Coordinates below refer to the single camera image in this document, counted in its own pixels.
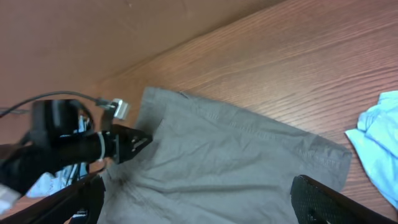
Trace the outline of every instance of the wooden table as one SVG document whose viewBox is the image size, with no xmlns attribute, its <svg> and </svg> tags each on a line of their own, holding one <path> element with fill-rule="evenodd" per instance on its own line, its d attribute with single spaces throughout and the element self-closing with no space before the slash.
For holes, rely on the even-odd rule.
<svg viewBox="0 0 398 224">
<path fill-rule="evenodd" d="M 397 220 L 344 131 L 398 89 L 398 1 L 286 1 L 113 75 L 86 93 L 133 103 L 145 86 L 226 101 L 354 153 L 343 194 Z"/>
</svg>

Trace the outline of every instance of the gray cloth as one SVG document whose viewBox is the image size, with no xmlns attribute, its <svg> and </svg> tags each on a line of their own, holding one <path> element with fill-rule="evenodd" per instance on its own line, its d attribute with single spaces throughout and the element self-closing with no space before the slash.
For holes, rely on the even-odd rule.
<svg viewBox="0 0 398 224">
<path fill-rule="evenodd" d="M 158 88 L 146 88 L 136 128 L 154 142 L 103 174 L 99 223 L 297 223 L 293 178 L 341 190 L 352 156 L 270 118 Z"/>
</svg>

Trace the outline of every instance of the wood grain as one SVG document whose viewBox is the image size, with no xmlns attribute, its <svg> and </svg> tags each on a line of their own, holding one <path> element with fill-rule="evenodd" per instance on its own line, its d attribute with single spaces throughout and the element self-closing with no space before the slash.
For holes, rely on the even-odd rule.
<svg viewBox="0 0 398 224">
<path fill-rule="evenodd" d="M 226 101 L 340 143 L 398 88 L 398 1 L 286 1 L 101 80 L 86 93 L 133 103 L 145 86 Z M 345 195 L 397 220 L 355 154 Z"/>
</svg>

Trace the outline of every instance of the black cable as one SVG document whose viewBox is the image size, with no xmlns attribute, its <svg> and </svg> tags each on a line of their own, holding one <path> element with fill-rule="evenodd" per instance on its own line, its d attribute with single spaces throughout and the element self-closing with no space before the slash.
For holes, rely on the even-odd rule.
<svg viewBox="0 0 398 224">
<path fill-rule="evenodd" d="M 32 98 L 29 98 L 27 100 L 24 100 L 24 101 L 16 104 L 16 105 L 8 108 L 3 113 L 1 113 L 0 118 L 4 117 L 5 115 L 7 115 L 7 114 L 11 113 L 12 111 L 14 111 L 15 109 L 17 109 L 18 107 L 20 107 L 20 106 L 22 106 L 22 105 L 24 105 L 26 103 L 29 103 L 31 101 L 35 101 L 37 99 L 40 99 L 40 98 L 43 98 L 43 97 L 46 97 L 46 96 L 61 95 L 61 94 L 80 96 L 82 98 L 86 98 L 87 100 L 94 101 L 97 105 L 100 105 L 100 104 L 103 103 L 102 99 L 96 99 L 96 98 L 93 98 L 91 96 L 87 96 L 87 95 L 84 95 L 82 93 L 77 93 L 77 92 L 74 92 L 74 91 L 54 91 L 54 92 L 44 93 L 44 94 L 41 94 L 41 95 L 38 95 L 38 96 L 34 96 Z"/>
</svg>

